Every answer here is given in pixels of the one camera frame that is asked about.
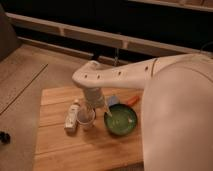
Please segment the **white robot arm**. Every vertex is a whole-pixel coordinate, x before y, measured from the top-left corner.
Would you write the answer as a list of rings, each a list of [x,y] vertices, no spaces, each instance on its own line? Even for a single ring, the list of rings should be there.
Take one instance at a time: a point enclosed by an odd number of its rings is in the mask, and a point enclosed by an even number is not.
[[[213,171],[213,58],[183,54],[106,70],[90,61],[72,79],[91,102],[102,87],[143,91],[145,171]]]

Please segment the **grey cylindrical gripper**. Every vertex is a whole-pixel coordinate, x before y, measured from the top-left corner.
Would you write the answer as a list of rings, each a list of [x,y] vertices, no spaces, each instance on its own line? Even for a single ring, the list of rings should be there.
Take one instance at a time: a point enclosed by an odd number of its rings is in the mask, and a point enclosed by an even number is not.
[[[105,112],[112,117],[112,113],[109,106],[105,104],[105,98],[100,88],[85,88],[83,94],[85,102],[90,108],[101,108],[104,106]]]

